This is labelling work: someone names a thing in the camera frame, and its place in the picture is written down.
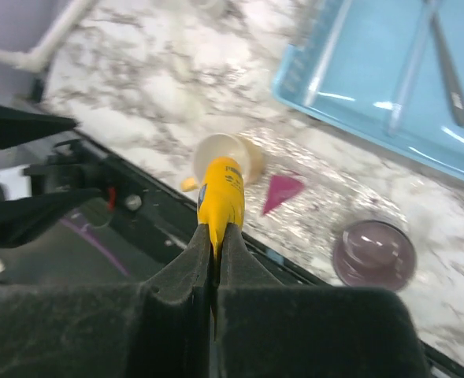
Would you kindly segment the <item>yellow toothpaste tube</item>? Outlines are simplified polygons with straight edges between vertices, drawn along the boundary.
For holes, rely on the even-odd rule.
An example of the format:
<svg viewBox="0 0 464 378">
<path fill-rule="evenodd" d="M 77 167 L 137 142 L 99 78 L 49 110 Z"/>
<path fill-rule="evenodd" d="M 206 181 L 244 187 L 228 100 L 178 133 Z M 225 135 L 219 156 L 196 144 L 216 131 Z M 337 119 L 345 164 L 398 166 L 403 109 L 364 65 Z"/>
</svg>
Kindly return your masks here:
<svg viewBox="0 0 464 378">
<path fill-rule="evenodd" d="M 197 201 L 197 230 L 205 236 L 203 251 L 209 262 L 210 313 L 213 340 L 218 337 L 217 289 L 226 243 L 243 244 L 245 195 L 243 173 L 231 157 L 216 157 L 206 167 Z"/>
</svg>

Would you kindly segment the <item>yellow mug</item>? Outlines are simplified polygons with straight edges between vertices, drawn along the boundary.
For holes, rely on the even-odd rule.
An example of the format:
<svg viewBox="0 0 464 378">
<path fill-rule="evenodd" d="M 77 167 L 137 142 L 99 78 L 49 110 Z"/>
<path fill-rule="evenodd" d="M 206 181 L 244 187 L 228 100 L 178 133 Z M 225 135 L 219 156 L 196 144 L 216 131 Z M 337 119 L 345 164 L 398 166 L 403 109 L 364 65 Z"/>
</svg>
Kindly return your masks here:
<svg viewBox="0 0 464 378">
<path fill-rule="evenodd" d="M 240 165 L 246 185 L 254 183 L 265 167 L 262 150 L 246 137 L 212 134 L 197 144 L 191 161 L 192 174 L 180 184 L 182 192 L 200 188 L 208 164 L 219 157 L 233 158 Z"/>
</svg>

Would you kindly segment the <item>blue plastic basket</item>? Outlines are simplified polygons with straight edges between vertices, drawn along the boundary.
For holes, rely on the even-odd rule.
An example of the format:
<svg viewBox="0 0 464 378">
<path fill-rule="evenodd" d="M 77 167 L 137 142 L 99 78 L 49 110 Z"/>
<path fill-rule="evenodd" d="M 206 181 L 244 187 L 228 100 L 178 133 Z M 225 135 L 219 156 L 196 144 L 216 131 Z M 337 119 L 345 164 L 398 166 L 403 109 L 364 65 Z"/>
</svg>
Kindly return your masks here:
<svg viewBox="0 0 464 378">
<path fill-rule="evenodd" d="M 423 1 L 352 1 L 325 78 L 304 105 L 338 1 L 310 1 L 296 21 L 273 81 L 285 105 L 464 181 L 464 128 L 449 109 L 437 49 L 429 34 L 402 125 L 387 134 L 392 102 L 418 29 Z M 464 1 L 437 10 L 464 92 Z"/>
</svg>

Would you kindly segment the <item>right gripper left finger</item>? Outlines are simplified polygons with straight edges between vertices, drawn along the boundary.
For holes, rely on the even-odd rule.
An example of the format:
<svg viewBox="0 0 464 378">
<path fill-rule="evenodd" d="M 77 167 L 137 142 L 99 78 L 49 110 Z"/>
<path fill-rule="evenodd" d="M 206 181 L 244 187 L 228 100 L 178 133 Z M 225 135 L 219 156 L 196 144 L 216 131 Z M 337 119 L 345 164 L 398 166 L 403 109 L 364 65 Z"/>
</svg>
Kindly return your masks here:
<svg viewBox="0 0 464 378">
<path fill-rule="evenodd" d="M 149 280 L 0 286 L 0 377 L 206 377 L 210 240 Z"/>
</svg>

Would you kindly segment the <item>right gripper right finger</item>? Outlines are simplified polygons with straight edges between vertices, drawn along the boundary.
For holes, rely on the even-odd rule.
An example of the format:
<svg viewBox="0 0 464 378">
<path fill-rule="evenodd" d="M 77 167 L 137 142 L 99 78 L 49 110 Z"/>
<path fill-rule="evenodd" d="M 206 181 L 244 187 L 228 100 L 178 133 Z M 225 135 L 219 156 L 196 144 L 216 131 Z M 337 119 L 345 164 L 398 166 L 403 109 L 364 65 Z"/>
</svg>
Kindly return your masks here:
<svg viewBox="0 0 464 378">
<path fill-rule="evenodd" d="M 410 314 L 390 291 L 280 283 L 230 224 L 217 289 L 222 377 L 427 377 Z"/>
</svg>

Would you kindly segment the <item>purple mug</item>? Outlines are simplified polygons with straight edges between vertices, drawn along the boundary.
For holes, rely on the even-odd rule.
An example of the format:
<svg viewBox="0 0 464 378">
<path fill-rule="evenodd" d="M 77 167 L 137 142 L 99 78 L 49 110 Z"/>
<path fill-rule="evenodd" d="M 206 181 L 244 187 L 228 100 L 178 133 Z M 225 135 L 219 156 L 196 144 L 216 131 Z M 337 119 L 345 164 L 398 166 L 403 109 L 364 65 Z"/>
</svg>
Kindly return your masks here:
<svg viewBox="0 0 464 378">
<path fill-rule="evenodd" d="M 360 220 L 346 227 L 336 240 L 332 265 L 347 286 L 400 291 L 414 276 L 417 256 L 414 244 L 396 226 Z"/>
</svg>

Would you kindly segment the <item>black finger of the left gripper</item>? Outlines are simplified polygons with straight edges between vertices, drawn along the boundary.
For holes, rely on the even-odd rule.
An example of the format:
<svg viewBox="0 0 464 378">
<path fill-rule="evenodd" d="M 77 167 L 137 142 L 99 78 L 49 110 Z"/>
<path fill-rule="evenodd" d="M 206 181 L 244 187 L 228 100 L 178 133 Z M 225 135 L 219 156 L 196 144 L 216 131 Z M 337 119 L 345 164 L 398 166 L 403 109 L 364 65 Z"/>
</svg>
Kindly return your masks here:
<svg viewBox="0 0 464 378">
<path fill-rule="evenodd" d="M 101 196 L 100 190 L 89 188 L 0 202 L 0 248 L 37 239 L 72 209 Z"/>
<path fill-rule="evenodd" d="M 0 106 L 0 150 L 73 130 L 72 118 Z"/>
</svg>

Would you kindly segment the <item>light blue toothbrush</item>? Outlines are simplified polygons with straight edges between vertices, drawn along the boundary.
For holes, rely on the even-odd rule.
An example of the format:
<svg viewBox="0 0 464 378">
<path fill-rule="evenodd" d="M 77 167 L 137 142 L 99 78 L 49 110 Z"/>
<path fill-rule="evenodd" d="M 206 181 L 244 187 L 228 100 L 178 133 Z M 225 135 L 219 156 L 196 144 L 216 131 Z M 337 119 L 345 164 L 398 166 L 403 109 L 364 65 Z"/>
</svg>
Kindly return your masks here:
<svg viewBox="0 0 464 378">
<path fill-rule="evenodd" d="M 414 33 L 412 47 L 406 61 L 403 77 L 392 102 L 391 114 L 387 126 L 387 134 L 394 136 L 402 125 L 402 117 L 410 101 L 410 94 L 414 87 L 418 69 L 423 58 L 425 44 L 429 34 L 429 23 L 436 15 L 440 1 L 423 1 L 421 18 L 418 29 Z"/>
</svg>

